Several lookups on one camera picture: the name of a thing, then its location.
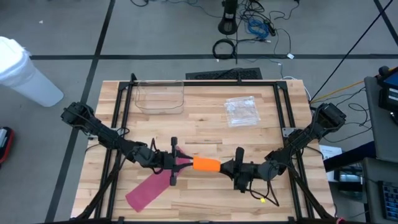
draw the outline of white bucket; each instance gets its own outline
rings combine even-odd
[[[0,37],[0,84],[45,107],[63,98],[61,90],[34,67],[29,53],[5,37]]]

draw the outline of transparent plastic tray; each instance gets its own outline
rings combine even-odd
[[[256,125],[260,121],[253,96],[227,99],[224,106],[230,128]]]
[[[144,114],[180,114],[184,110],[184,82],[141,81],[135,101]]]

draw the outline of wood grain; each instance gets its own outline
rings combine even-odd
[[[110,126],[119,82],[103,82],[96,108],[96,116]],[[306,127],[311,122],[303,83],[300,80],[287,81],[289,95],[297,127]],[[226,99],[238,96],[254,96],[261,121],[256,126],[229,128],[224,110]],[[280,92],[284,118],[288,124],[283,93]],[[124,111],[121,103],[118,126]],[[282,147],[279,120],[274,92],[268,86],[186,86],[185,104],[182,114],[146,115],[131,101],[127,127],[131,130],[127,139],[150,143],[156,139],[161,150],[170,150],[170,138],[178,137],[178,145],[189,155],[200,155],[227,161],[234,157],[235,149],[245,149],[244,162],[264,161],[264,156]],[[90,141],[89,146],[96,144]],[[316,141],[310,146],[319,149]],[[103,167],[105,148],[96,146],[85,157],[80,182],[76,193],[72,217],[78,215],[88,205],[98,190]],[[305,150],[303,161],[310,189],[322,205],[334,214],[333,200],[322,157],[319,153]],[[150,203],[142,212],[135,212],[124,196],[137,187],[152,173],[138,164],[126,162],[119,175],[118,190],[114,204],[113,219],[118,216],[126,220],[142,221],[282,221],[295,216],[289,176],[285,172],[276,177],[272,184],[280,202],[276,207],[270,202],[261,203],[249,193],[233,190],[233,183],[223,174],[197,172],[185,169],[178,177],[177,186],[169,187],[162,195]],[[265,191],[263,181],[255,180],[253,189]],[[105,216],[109,195],[105,195],[103,214]],[[306,215],[303,195],[300,191],[300,204]]]

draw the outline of pink cloth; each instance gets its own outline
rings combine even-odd
[[[177,158],[177,164],[190,162],[189,159]],[[130,193],[126,194],[128,204],[136,211],[142,211],[170,186],[171,170],[163,170],[160,174],[152,174]]]

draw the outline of plastic bag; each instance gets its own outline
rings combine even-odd
[[[227,99],[224,106],[230,128],[256,125],[260,121],[253,96]]]

